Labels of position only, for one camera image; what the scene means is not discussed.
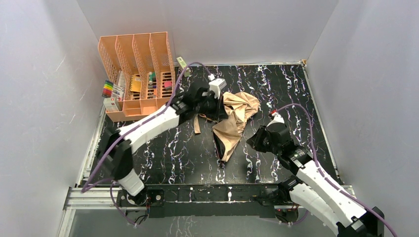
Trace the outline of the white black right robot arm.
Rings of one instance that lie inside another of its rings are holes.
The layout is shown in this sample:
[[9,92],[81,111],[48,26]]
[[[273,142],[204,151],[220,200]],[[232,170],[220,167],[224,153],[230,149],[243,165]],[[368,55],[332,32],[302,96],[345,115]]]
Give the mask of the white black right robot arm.
[[282,198],[302,205],[338,237],[382,237],[384,214],[377,207],[371,211],[353,200],[346,190],[317,167],[313,155],[294,143],[284,123],[261,126],[247,140],[258,152],[274,154],[293,176],[278,185]]

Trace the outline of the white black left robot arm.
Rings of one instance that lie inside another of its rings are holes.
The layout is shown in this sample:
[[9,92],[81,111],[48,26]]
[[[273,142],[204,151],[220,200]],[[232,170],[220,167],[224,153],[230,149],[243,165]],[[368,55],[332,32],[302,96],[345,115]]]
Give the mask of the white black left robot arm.
[[110,177],[119,182],[132,197],[138,196],[145,184],[133,167],[133,154],[145,143],[161,133],[176,128],[195,115],[204,115],[212,120],[226,119],[221,90],[225,79],[215,79],[208,85],[191,84],[186,92],[173,99],[147,117],[116,131],[106,133],[106,146],[99,155]]

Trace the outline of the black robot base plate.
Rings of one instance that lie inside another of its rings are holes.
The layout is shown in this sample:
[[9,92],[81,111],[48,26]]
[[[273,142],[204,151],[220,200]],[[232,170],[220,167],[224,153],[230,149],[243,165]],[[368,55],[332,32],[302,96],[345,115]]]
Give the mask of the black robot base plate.
[[150,218],[258,216],[284,222],[297,220],[302,208],[277,184],[151,184],[136,197],[119,190],[116,203],[127,210],[150,210]]

